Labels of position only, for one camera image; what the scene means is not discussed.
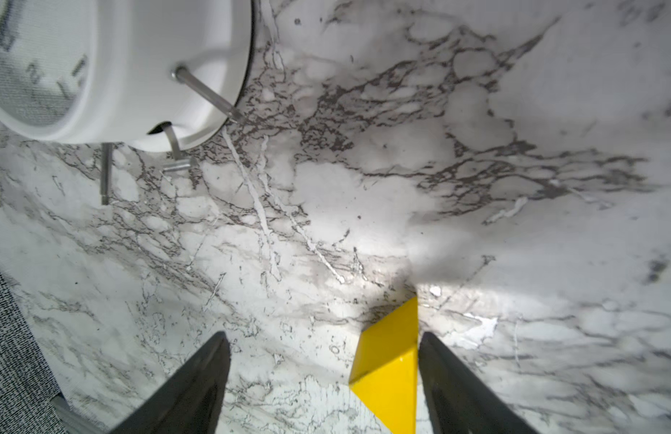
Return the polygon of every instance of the gray carpet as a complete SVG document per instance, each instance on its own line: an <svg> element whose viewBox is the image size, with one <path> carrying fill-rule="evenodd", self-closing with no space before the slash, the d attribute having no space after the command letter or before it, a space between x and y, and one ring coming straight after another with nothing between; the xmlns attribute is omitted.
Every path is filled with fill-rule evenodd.
<svg viewBox="0 0 671 434"><path fill-rule="evenodd" d="M50 400L60 388L0 273L0 434L67 434Z"/></svg>

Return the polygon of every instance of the clock face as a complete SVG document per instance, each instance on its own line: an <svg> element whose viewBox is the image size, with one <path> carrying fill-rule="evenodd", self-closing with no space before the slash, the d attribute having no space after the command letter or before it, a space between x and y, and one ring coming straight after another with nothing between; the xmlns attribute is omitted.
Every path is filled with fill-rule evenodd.
<svg viewBox="0 0 671 434"><path fill-rule="evenodd" d="M0 107L35 126L61 119L83 89L91 0L0 0Z"/></svg>

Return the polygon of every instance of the yellow triangular prism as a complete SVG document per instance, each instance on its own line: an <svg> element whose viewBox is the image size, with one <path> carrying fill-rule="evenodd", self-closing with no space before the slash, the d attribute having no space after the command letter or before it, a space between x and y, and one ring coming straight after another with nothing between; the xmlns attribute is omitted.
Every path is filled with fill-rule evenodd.
<svg viewBox="0 0 671 434"><path fill-rule="evenodd" d="M418 391L418 299L362 332L350 390L393 434L415 432Z"/></svg>

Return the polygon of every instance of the white alarm clock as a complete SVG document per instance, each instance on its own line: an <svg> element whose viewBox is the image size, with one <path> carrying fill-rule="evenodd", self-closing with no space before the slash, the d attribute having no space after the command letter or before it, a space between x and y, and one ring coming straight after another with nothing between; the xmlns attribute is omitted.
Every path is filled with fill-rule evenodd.
<svg viewBox="0 0 671 434"><path fill-rule="evenodd" d="M232 114L251 38L250 0L0 0L0 120L41 141L189 149Z"/></svg>

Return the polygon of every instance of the marble surface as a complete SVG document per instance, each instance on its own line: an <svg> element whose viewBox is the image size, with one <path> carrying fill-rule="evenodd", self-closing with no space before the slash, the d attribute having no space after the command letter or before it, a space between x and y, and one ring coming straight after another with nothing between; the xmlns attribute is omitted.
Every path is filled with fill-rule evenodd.
<svg viewBox="0 0 671 434"><path fill-rule="evenodd" d="M113 426L225 330L218 432L385 432L350 362L417 294L541 433L671 433L671 1L256 16L251 124L190 175L118 146L102 207L97 146L0 127L0 266L71 404Z"/></svg>

